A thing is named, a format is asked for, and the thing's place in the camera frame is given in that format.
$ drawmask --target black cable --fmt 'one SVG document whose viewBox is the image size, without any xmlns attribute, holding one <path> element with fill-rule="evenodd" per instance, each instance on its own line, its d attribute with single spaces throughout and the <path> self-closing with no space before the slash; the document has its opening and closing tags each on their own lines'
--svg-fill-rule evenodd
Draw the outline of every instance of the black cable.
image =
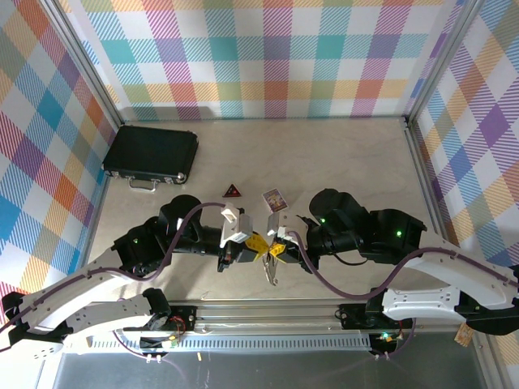
<svg viewBox="0 0 519 389">
<path fill-rule="evenodd" d="M 348 266 L 360 266 L 360 265 L 363 265 L 364 263 L 367 262 L 367 259 L 364 261 L 364 262 L 356 262 L 356 263 L 351 263 L 351 262 L 346 262 L 344 259 L 341 259 L 341 257 L 339 257 L 337 254 L 332 254 L 335 259 L 337 261 L 339 261 L 340 263 L 342 263 L 343 265 L 348 265 Z"/>
</svg>

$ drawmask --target table surface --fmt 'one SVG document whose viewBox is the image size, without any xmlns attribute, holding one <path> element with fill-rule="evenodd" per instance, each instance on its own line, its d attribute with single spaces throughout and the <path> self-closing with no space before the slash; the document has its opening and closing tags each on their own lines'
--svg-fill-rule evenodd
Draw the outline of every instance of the table surface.
<svg viewBox="0 0 519 389">
<path fill-rule="evenodd" d="M 199 136 L 199 150 L 185 185 L 160 184 L 153 194 L 130 190 L 126 180 L 110 179 L 89 260 L 94 260 L 128 229 L 157 215 L 180 194 L 201 202 L 223 202 L 231 183 L 242 193 L 230 201 L 252 216 L 255 231 L 266 235 L 270 214 L 262 194 L 281 191 L 290 210 L 311 216 L 308 204 L 323 188 L 350 192 L 368 210 L 396 208 L 431 227 L 427 207 L 403 134 L 396 118 L 215 121 L 143 123 Z M 219 227 L 217 208 L 206 208 L 202 224 Z M 360 261 L 357 252 L 341 254 Z M 366 293 L 378 286 L 392 266 L 366 263 L 347 267 L 323 257 L 320 270 L 338 288 Z M 261 261 L 235 263 L 217 273 L 217 259 L 175 254 L 172 264 L 152 283 L 132 284 L 115 291 L 113 299 L 131 297 L 149 287 L 161 288 L 170 300 L 335 297 L 297 264 L 277 267 L 279 284 L 271 286 Z M 393 281 L 398 289 L 436 287 L 438 282 L 404 269 Z"/>
</svg>

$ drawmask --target keys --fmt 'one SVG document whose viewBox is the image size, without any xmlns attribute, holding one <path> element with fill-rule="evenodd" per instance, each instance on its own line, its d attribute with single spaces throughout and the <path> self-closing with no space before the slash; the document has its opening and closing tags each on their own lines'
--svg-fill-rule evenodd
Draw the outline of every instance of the keys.
<svg viewBox="0 0 519 389">
<path fill-rule="evenodd" d="M 265 275 L 267 276 L 267 280 L 272 286 L 277 285 L 276 278 L 276 268 L 277 268 L 277 259 L 272 254 L 267 252 L 263 256 L 263 267 L 265 269 Z"/>
</svg>

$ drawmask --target black briefcase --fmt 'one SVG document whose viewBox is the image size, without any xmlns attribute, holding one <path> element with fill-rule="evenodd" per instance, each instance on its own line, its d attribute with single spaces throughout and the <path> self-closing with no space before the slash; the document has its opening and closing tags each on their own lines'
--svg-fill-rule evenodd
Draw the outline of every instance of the black briefcase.
<svg viewBox="0 0 519 389">
<path fill-rule="evenodd" d="M 189 131 L 121 126 L 102 168 L 111 177 L 126 178 L 132 189 L 154 191 L 159 182 L 186 182 L 197 148 L 198 137 Z M 152 182 L 152 188 L 134 180 Z"/>
</svg>

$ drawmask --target briefcase handle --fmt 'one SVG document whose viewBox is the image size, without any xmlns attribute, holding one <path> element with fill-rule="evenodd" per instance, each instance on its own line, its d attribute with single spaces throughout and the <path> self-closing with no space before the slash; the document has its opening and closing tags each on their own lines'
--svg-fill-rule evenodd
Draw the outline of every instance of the briefcase handle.
<svg viewBox="0 0 519 389">
<path fill-rule="evenodd" d="M 147 188 L 146 186 L 132 185 L 131 183 L 133 182 L 133 180 L 135 180 L 135 177 L 133 177 L 133 176 L 127 177 L 127 179 L 128 179 L 128 186 L 131 189 L 137 190 L 139 192 L 148 192 L 148 193 L 153 193 L 155 190 L 157 190 L 157 185 L 160 182 L 160 180 L 152 180 L 153 186 L 151 188 Z"/>
</svg>

